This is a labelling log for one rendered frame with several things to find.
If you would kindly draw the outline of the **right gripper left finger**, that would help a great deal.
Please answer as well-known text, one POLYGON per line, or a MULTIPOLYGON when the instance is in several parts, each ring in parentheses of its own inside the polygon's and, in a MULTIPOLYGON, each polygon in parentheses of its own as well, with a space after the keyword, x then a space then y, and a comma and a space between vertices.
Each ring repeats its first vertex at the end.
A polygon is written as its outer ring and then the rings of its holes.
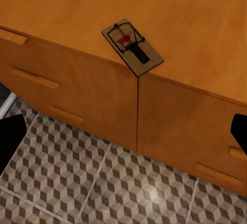
POLYGON ((0 176, 26 133, 22 114, 0 119, 0 176))

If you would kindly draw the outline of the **mousetrap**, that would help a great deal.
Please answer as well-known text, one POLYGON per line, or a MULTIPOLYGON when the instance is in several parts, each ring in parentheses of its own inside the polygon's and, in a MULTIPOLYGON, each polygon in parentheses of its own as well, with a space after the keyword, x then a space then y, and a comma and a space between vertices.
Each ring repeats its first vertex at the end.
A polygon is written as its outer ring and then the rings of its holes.
POLYGON ((164 59, 126 18, 101 32, 137 78, 164 63, 164 59))

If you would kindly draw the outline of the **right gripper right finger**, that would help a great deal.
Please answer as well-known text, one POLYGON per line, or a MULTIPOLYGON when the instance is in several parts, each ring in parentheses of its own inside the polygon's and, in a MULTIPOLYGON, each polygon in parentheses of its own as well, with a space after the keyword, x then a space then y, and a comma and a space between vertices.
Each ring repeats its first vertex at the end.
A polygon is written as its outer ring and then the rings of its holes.
POLYGON ((232 125, 231 133, 244 150, 247 155, 247 116, 242 114, 235 114, 232 125))

